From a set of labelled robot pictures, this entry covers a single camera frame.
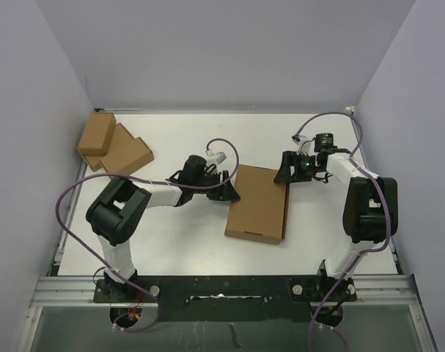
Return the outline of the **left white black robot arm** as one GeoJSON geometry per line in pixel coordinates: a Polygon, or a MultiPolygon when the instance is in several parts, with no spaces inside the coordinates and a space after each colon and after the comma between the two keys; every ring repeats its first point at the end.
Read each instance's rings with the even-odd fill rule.
{"type": "Polygon", "coordinates": [[[218,166],[226,160],[223,152],[208,151],[204,158],[190,155],[181,170],[163,184],[136,186],[131,180],[114,177],[101,191],[86,213],[86,220],[98,236],[104,260],[110,265],[104,280],[111,294],[129,301],[136,294],[137,270],[132,262],[130,238],[148,208],[181,207],[195,194],[217,202],[237,202],[240,195],[227,170],[218,166]]]}

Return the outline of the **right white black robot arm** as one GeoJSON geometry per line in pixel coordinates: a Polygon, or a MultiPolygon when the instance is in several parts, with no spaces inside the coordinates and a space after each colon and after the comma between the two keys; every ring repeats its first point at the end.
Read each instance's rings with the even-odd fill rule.
{"type": "Polygon", "coordinates": [[[297,134],[293,142],[297,150],[282,153],[275,183],[327,183],[333,177],[346,188],[342,213],[346,237],[321,262],[322,276],[313,282],[315,294],[328,300],[339,292],[339,281],[351,278],[364,256],[377,252],[378,245],[388,244],[397,232],[397,181],[360,166],[351,151],[334,144],[331,133],[312,138],[297,134]]]}

